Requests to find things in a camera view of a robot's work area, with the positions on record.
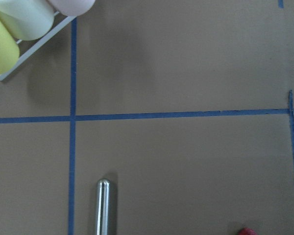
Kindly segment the steel muddler black tip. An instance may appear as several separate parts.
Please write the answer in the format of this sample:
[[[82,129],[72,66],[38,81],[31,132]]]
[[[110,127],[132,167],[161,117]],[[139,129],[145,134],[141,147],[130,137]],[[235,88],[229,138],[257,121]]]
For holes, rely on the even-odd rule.
[[[97,185],[96,234],[109,234],[110,181],[100,179]]]

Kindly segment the red strawberry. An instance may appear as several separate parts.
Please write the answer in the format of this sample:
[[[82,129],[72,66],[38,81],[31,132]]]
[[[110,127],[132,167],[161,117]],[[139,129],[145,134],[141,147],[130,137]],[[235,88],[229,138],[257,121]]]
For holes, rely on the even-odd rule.
[[[237,235],[257,235],[257,233],[251,228],[242,228],[238,231]]]

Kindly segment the cream cup in rack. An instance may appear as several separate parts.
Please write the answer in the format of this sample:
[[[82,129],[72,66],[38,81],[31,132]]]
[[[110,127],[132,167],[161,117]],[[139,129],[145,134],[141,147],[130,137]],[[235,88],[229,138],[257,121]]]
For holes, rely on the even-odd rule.
[[[0,0],[0,21],[13,37],[36,40],[52,28],[54,10],[46,0]]]

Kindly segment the yellow cup in rack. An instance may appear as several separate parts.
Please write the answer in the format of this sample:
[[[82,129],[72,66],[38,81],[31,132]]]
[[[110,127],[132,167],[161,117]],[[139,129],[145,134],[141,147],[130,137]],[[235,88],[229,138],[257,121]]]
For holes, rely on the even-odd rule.
[[[14,67],[20,56],[19,47],[0,21],[0,74]]]

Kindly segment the pink object in rack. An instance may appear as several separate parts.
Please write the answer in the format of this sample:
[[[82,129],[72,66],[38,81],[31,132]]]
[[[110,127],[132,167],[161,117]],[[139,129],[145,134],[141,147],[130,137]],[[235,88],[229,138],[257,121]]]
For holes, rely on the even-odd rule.
[[[79,16],[86,13],[95,0],[48,0],[48,2],[65,16]]]

